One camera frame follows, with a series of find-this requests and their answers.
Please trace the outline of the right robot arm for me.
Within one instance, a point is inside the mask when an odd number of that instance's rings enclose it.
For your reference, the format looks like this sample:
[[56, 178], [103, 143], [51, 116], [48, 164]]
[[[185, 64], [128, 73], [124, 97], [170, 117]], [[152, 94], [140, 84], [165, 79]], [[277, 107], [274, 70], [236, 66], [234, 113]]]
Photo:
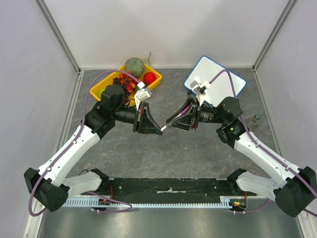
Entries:
[[168, 127], [181, 130], [196, 129], [198, 124], [219, 123], [219, 139], [244, 154], [270, 177], [256, 176], [244, 169], [233, 172], [227, 182], [228, 192], [238, 195], [252, 192], [274, 201], [288, 216], [297, 217], [317, 197], [317, 175], [306, 166], [287, 161], [262, 143], [241, 119], [242, 110], [237, 98], [226, 97], [216, 107], [188, 97], [185, 104], [166, 120]]

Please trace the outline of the pink marker cap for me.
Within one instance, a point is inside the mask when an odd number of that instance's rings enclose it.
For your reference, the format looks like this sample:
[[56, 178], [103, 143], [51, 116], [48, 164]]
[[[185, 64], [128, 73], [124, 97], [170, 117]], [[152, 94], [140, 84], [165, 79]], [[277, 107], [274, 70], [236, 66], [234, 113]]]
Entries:
[[191, 105], [188, 105], [186, 108], [184, 108], [181, 112], [180, 115], [184, 115], [189, 109], [190, 109]]

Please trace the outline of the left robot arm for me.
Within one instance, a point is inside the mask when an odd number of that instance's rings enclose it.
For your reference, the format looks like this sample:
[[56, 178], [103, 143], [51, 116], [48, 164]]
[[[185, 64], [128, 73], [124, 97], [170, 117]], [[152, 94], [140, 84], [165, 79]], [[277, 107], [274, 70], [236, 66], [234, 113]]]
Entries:
[[38, 169], [26, 170], [24, 179], [30, 192], [29, 203], [36, 199], [44, 209], [54, 212], [68, 198], [81, 193], [107, 193], [108, 176], [98, 169], [72, 178], [68, 178], [67, 174], [91, 147], [114, 128], [116, 121], [132, 124], [135, 133], [162, 135], [151, 116], [149, 103], [145, 102], [151, 94], [148, 87], [140, 88], [134, 96], [136, 106], [130, 107], [123, 103], [125, 94], [122, 87], [107, 86], [101, 100], [89, 112], [84, 112], [80, 125], [58, 152]]

